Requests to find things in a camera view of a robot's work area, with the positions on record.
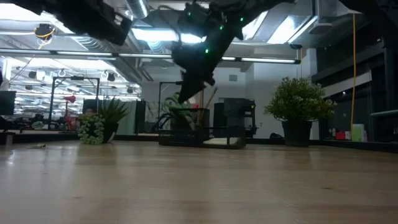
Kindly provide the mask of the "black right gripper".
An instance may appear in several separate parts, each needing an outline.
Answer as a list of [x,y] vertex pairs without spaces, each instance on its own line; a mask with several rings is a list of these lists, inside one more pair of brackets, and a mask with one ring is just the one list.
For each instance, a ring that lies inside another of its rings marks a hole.
[[213,86],[213,71],[224,55],[224,41],[206,40],[196,44],[172,42],[172,60],[181,67],[182,86],[178,103],[183,103],[206,88]]

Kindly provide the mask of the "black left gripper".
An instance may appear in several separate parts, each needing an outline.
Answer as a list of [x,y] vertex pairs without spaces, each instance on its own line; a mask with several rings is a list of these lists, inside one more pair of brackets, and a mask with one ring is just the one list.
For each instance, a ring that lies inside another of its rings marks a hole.
[[122,45],[132,26],[132,20],[116,12],[103,0],[10,0],[36,14],[47,12],[73,31],[99,30],[102,39]]

